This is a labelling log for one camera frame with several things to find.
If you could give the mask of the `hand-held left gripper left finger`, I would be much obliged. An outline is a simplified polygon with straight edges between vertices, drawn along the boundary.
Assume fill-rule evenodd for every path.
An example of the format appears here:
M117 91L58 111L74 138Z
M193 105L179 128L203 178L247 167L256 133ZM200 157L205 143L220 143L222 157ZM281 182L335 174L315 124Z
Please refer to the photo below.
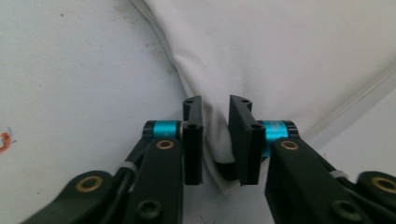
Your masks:
M135 180L123 224L182 224L183 187L202 183L202 99L183 102L182 120L149 120L127 157Z

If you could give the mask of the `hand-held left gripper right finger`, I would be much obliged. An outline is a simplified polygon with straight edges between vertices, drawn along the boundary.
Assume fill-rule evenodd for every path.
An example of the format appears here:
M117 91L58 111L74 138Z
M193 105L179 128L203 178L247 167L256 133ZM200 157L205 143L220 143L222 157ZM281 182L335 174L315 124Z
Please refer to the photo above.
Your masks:
M240 184L256 185L270 161L265 198L275 224L364 224L365 215L332 176L334 168L300 138L290 120L258 121L252 103L230 97L229 132Z

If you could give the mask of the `white printed tank top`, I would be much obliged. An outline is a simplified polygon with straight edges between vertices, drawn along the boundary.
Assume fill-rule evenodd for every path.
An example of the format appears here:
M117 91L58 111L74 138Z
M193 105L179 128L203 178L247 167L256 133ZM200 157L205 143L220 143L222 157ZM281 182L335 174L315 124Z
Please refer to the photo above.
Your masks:
M131 0L183 89L203 102L204 158L222 191L236 178L229 98L315 136L396 73L396 0Z

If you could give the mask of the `white foam mat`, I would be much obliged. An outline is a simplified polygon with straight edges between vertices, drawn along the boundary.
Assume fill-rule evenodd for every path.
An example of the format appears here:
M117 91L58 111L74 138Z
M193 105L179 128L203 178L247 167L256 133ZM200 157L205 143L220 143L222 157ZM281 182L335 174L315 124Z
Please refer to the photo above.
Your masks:
M20 224L74 176L114 172L183 89L131 0L0 0L0 224ZM350 178L396 175L396 73L303 139Z

